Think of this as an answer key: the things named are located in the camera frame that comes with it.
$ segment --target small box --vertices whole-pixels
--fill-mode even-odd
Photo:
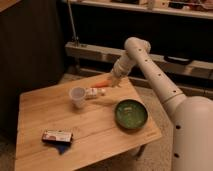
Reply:
[[[71,145],[72,137],[73,134],[71,132],[46,130],[42,135],[42,141],[53,144]]]

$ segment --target table leg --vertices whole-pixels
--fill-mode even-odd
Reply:
[[[138,159],[141,156],[141,154],[143,153],[145,147],[146,147],[146,145],[140,146],[140,149],[138,150],[137,154],[135,155],[136,159]]]

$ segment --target shelf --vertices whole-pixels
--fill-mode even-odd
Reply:
[[[150,13],[159,13],[159,14],[168,14],[175,16],[184,16],[184,17],[195,17],[195,18],[203,18],[203,19],[213,19],[213,12],[204,12],[204,11],[192,11],[192,10],[184,10],[184,9],[175,9],[163,6],[156,1],[153,1],[154,4],[151,6],[148,4],[139,5],[139,4],[127,4],[127,3],[118,3],[111,2],[110,0],[69,0],[71,4],[78,5],[87,5],[87,6],[96,6],[96,7],[105,7],[112,9],[120,9],[120,10],[129,10],[129,11],[139,11],[139,12],[150,12]]]

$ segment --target white paper cup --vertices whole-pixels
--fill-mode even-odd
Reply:
[[[74,87],[70,90],[69,96],[76,108],[83,108],[85,105],[86,90],[82,87]]]

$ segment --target dark wall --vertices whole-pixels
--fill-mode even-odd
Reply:
[[[64,66],[56,1],[22,0],[0,13],[0,131],[15,140],[19,95],[56,84]]]
[[[151,43],[152,53],[213,62],[213,20],[77,4],[72,9],[82,43],[123,48],[128,37],[136,36]]]

